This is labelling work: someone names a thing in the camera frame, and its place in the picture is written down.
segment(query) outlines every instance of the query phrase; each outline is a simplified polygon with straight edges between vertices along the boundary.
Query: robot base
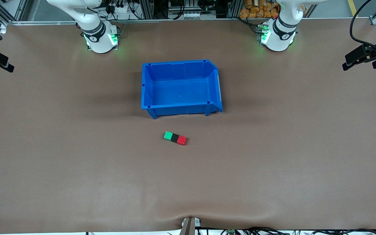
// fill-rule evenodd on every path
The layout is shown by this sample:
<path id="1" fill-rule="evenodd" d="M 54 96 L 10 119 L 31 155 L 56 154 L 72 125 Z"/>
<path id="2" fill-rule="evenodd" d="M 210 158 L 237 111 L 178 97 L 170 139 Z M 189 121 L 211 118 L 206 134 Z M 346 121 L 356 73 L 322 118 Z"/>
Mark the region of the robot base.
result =
<path id="1" fill-rule="evenodd" d="M 120 39 L 119 28 L 111 24 L 109 21 L 103 21 L 106 26 L 106 31 L 103 36 L 100 37 L 98 42 L 92 42 L 86 37 L 86 44 L 88 50 L 96 53 L 107 53 L 112 49 L 118 49 L 118 42 Z"/>
<path id="2" fill-rule="evenodd" d="M 295 33 L 288 40 L 281 40 L 279 36 L 274 33 L 273 24 L 273 19 L 263 23 L 263 25 L 267 26 L 267 29 L 263 35 L 258 35 L 258 44 L 265 45 L 272 51 L 282 52 L 292 43 Z"/>

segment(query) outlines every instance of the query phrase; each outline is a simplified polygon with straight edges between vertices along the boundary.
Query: red block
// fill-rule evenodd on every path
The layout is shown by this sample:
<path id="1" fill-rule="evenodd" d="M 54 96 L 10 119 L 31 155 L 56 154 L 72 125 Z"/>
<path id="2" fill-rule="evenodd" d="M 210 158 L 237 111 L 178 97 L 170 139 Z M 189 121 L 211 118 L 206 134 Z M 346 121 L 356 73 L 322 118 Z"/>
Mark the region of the red block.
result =
<path id="1" fill-rule="evenodd" d="M 187 142 L 187 137 L 180 135 L 177 143 L 180 144 L 180 145 L 185 145 L 186 142 Z"/>

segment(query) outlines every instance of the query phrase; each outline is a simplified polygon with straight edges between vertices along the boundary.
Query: yellow tape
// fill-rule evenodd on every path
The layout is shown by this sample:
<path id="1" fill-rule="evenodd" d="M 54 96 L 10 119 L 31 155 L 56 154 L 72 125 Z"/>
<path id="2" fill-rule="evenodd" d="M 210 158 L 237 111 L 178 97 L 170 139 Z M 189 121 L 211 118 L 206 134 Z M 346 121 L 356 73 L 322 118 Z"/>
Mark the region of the yellow tape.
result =
<path id="1" fill-rule="evenodd" d="M 355 3 L 353 2 L 353 0 L 348 0 L 348 4 L 349 4 L 349 7 L 351 8 L 352 16 L 354 16 L 356 13 Z"/>

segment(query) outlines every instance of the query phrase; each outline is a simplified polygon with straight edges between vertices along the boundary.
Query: tri-color block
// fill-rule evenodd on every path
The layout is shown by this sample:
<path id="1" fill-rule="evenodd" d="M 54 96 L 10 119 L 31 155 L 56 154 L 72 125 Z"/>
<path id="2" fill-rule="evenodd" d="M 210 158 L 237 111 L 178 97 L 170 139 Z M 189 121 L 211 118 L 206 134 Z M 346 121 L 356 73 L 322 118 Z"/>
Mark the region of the tri-color block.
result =
<path id="1" fill-rule="evenodd" d="M 185 145 L 186 142 L 187 142 L 187 137 L 182 136 L 182 135 L 177 135 L 177 134 L 174 134 L 174 133 L 169 132 L 169 131 L 165 132 L 163 138 L 165 140 L 170 140 L 173 143 L 177 143 L 177 144 L 180 144 L 180 145 Z"/>

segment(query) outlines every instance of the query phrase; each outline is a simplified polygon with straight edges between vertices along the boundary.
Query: blue plastic bin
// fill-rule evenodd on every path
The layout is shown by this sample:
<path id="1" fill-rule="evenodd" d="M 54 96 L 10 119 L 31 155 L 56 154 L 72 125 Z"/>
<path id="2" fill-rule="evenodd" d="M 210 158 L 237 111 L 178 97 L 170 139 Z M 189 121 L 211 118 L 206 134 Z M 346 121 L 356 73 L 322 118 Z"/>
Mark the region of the blue plastic bin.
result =
<path id="1" fill-rule="evenodd" d="M 217 67 L 209 60 L 143 64 L 142 109 L 153 119 L 222 112 Z"/>

